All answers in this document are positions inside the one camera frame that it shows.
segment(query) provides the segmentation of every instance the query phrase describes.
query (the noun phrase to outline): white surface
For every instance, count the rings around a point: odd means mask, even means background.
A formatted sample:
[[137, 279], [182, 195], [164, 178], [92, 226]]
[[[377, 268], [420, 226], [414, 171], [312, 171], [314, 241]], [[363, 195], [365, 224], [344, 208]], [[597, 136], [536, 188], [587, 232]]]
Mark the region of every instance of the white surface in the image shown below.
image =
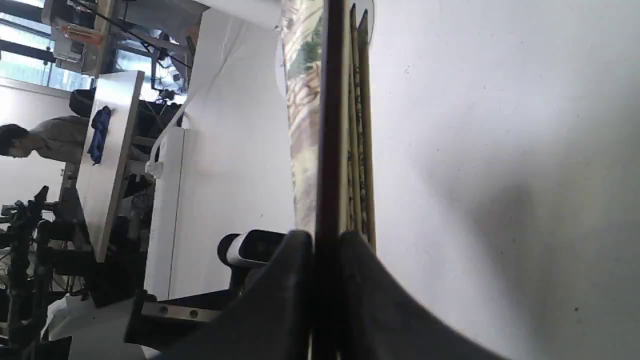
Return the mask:
[[48, 308], [49, 339], [71, 336], [69, 360], [145, 359], [141, 346], [124, 342], [132, 300], [96, 309], [91, 299], [65, 297]]
[[117, 72], [101, 75], [96, 85], [91, 119], [99, 109], [108, 106], [111, 109], [109, 131], [102, 161], [98, 165], [93, 165], [87, 153], [93, 129], [90, 127], [87, 132], [76, 187], [93, 252], [99, 263], [104, 261], [118, 209], [143, 78], [142, 71]]
[[[69, 109], [69, 93], [39, 85], [0, 78], [0, 125], [18, 124], [31, 129], [54, 117], [73, 114]], [[27, 201], [49, 186], [47, 200], [56, 201], [62, 184], [61, 171], [65, 164], [41, 158], [37, 152], [26, 159], [0, 156], [0, 204]]]
[[224, 235], [293, 227], [287, 108], [273, 76], [278, 34], [236, 19], [227, 47], [244, 24], [239, 45], [209, 91], [230, 19], [208, 10], [200, 28], [191, 85], [200, 94], [186, 110], [191, 129], [184, 144], [172, 297], [228, 288], [230, 270], [217, 256]]
[[145, 273], [145, 290], [155, 295], [158, 301], [169, 298], [184, 132], [180, 127], [171, 127], [160, 143], [158, 160], [162, 164], [162, 172], [156, 177]]
[[635, 358], [640, 3], [376, 6], [383, 262], [512, 359]]
[[280, 27], [282, 0], [195, 0], [267, 30]]

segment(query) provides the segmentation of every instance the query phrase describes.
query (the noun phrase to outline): black equipment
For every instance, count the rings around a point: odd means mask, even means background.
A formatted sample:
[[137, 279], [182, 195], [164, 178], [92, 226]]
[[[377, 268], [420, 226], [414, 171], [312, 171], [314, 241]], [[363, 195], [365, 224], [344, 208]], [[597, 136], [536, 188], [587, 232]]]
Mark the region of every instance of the black equipment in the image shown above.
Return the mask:
[[[275, 233], [249, 234], [242, 245], [252, 249], [243, 254], [260, 260]], [[160, 359], [307, 359], [311, 330], [321, 317], [332, 324], [341, 359], [501, 359], [420, 306], [359, 233], [335, 239], [327, 253], [332, 265], [323, 274], [314, 273], [308, 233], [279, 235], [275, 255], [244, 288], [236, 279], [229, 290], [162, 302], [141, 293], [125, 340], [162, 350]], [[228, 235], [218, 247], [233, 272], [239, 269], [227, 254], [238, 238]], [[323, 299], [314, 291], [317, 276], [332, 284]]]

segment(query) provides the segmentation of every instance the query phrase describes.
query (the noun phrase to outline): window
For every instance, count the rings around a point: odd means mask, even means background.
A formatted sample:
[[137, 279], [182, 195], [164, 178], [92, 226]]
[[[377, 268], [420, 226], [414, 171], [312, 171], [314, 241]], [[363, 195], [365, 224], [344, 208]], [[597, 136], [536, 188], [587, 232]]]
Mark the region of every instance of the window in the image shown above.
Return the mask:
[[[145, 72], [140, 99], [145, 101], [156, 101], [158, 99], [158, 91], [153, 90], [151, 87], [151, 57], [118, 50], [116, 52], [115, 68], [114, 71], [139, 70]], [[182, 92], [182, 80], [175, 80], [181, 78], [178, 75], [179, 73], [173, 66], [171, 59], [167, 58], [160, 61], [160, 64], [156, 64], [156, 89], [173, 90], [180, 94]], [[174, 102], [182, 104], [185, 100], [185, 95], [176, 95]]]
[[[44, 0], [18, 0], [42, 7]], [[51, 27], [13, 15], [0, 13], [0, 39], [15, 42], [41, 50], [53, 50], [56, 43], [49, 38]], [[73, 91], [89, 88], [92, 77], [58, 68], [53, 63], [26, 56], [2, 52], [0, 76], [27, 83], [49, 86], [60, 90]]]

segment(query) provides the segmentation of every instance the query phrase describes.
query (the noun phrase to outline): white wall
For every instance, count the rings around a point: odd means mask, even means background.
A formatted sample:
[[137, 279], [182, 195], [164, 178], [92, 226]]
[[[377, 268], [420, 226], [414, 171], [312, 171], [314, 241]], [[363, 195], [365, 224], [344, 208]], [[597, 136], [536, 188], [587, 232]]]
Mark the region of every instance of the white wall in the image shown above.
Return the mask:
[[[227, 29], [225, 53], [240, 37], [211, 86]], [[230, 270], [217, 255], [224, 235], [293, 228], [287, 105], [275, 75], [278, 36], [215, 9], [203, 15], [189, 89], [193, 99], [186, 110], [190, 129], [182, 157], [172, 297], [228, 288]]]
[[[68, 97], [69, 93], [61, 90], [0, 78], [0, 125], [31, 129], [47, 119], [71, 115]], [[26, 159], [0, 156], [0, 204], [32, 199], [43, 185], [49, 186], [47, 200], [58, 200], [61, 169], [64, 163], [43, 159], [35, 151]]]
[[383, 262], [512, 359], [640, 353], [640, 3], [376, 6]]

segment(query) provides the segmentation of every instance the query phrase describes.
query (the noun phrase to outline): table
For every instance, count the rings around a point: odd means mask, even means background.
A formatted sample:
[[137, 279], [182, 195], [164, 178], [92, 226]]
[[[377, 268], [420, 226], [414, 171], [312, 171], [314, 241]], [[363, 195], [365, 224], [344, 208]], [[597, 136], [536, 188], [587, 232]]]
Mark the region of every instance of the table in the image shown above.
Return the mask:
[[133, 138], [138, 98], [144, 72], [130, 71], [101, 75], [97, 82], [92, 118], [103, 106], [112, 110], [102, 162], [93, 165], [87, 153], [93, 138], [89, 129], [76, 188], [84, 213], [95, 259], [104, 262], [111, 227], [121, 198], [129, 148]]
[[[220, 47], [239, 40], [213, 86]], [[216, 254], [222, 237], [294, 226], [287, 105], [278, 91], [278, 33], [215, 9], [202, 17], [186, 109], [170, 296], [228, 288]]]

